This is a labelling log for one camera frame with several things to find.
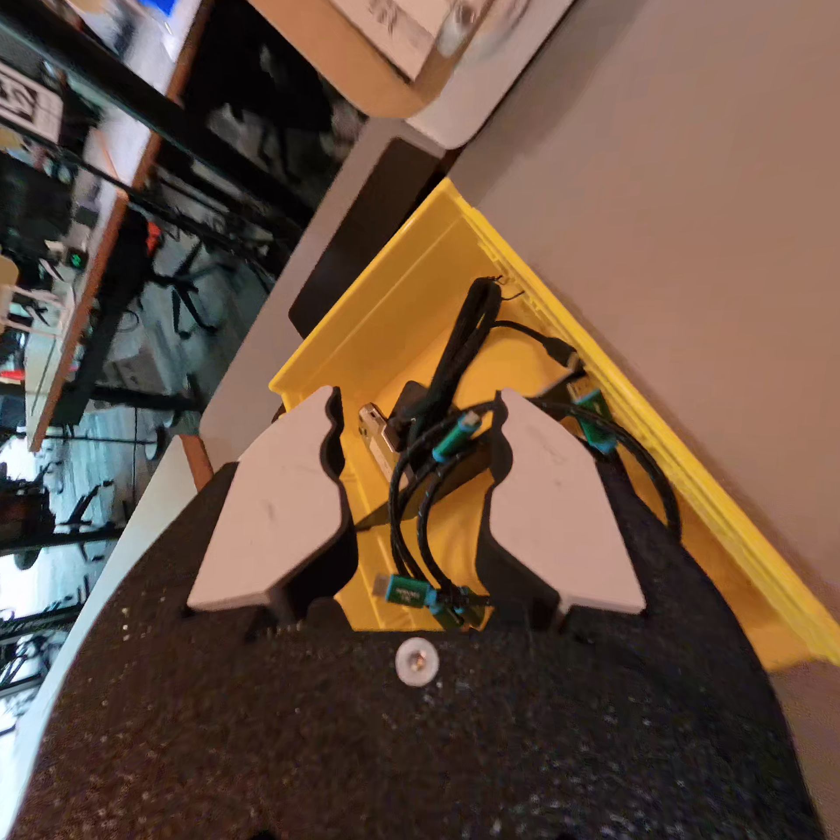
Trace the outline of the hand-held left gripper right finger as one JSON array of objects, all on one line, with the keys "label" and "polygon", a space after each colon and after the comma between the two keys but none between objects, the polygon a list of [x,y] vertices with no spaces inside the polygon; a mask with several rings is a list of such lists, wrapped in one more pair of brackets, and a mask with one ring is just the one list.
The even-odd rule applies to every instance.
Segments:
[{"label": "hand-held left gripper right finger", "polygon": [[595,460],[520,393],[497,393],[476,573],[494,606],[528,617],[573,607],[639,615],[642,587]]}]

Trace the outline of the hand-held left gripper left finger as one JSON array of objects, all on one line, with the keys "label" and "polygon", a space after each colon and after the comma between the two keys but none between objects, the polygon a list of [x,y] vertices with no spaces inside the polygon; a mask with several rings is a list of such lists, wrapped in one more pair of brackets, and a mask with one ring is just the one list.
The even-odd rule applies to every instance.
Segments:
[{"label": "hand-held left gripper left finger", "polygon": [[341,480],[343,426],[340,389],[325,385],[239,457],[190,609],[308,614],[350,583],[359,550]]}]

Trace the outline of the black silver switch box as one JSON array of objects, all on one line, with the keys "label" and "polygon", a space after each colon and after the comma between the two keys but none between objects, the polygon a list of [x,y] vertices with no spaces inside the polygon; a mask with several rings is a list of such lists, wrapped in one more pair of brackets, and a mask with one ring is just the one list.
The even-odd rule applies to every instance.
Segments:
[{"label": "black silver switch box", "polygon": [[[453,408],[455,394],[464,374],[477,357],[491,328],[496,323],[501,308],[499,279],[498,276],[480,277],[472,282],[433,373],[430,385],[441,384],[446,390],[447,399],[451,400],[447,416],[455,410]],[[362,405],[358,420],[362,440],[386,480],[392,477],[399,456],[418,436],[414,432],[414,427],[400,428],[391,424],[389,422],[391,412],[392,410],[385,415],[377,405],[370,402]]]}]

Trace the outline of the yellow plastic bin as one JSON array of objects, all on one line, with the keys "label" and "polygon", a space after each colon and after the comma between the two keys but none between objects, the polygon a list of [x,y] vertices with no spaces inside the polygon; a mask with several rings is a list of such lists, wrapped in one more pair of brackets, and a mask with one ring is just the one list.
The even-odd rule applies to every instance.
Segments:
[{"label": "yellow plastic bin", "polygon": [[[386,479],[363,443],[362,405],[391,410],[408,382],[427,385],[455,325],[470,283],[498,277],[505,301],[501,320],[518,322],[571,344],[601,387],[612,416],[655,458],[675,489],[684,523],[683,545],[710,573],[740,621],[762,665],[783,669],[808,659],[838,666],[838,622],[806,587],[642,396],[571,311],[526,265],[451,181],[432,195],[310,331],[270,384],[287,410],[322,385],[341,390],[346,466],[342,479],[358,525],[386,501]],[[526,396],[565,372],[535,339],[494,329],[458,385],[455,404],[489,401],[502,387]],[[475,592],[486,592],[475,570],[480,510],[488,468],[432,512],[430,548],[443,571]],[[431,617],[375,602],[375,573],[395,572],[387,514],[360,534],[360,572],[339,596],[359,628],[431,629]]]}]

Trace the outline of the grey desk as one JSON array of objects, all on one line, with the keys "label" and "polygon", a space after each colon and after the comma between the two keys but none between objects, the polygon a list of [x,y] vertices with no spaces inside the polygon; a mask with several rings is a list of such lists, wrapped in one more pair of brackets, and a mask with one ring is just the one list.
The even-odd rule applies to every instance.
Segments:
[{"label": "grey desk", "polygon": [[[454,169],[838,611],[838,2],[583,2]],[[666,612],[443,637],[244,641],[152,604],[195,499],[94,623],[13,838],[807,838],[768,676],[610,478]]]}]

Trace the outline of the small black flat adapter box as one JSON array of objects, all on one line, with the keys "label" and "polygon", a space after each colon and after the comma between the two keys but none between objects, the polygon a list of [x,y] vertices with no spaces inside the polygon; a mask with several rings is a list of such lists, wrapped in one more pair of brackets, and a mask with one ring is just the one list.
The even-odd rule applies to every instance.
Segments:
[{"label": "small black flat adapter box", "polygon": [[425,386],[411,380],[404,384],[388,420],[400,428],[414,427],[420,434],[447,416],[450,403],[441,384]]}]

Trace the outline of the wooden document stand with paper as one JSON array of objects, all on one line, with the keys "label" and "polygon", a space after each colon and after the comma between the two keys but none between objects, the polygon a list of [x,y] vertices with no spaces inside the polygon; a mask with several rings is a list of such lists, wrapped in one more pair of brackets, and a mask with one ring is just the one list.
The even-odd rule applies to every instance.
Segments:
[{"label": "wooden document stand with paper", "polygon": [[405,120],[441,148],[478,133],[572,1],[254,1],[366,115]]}]

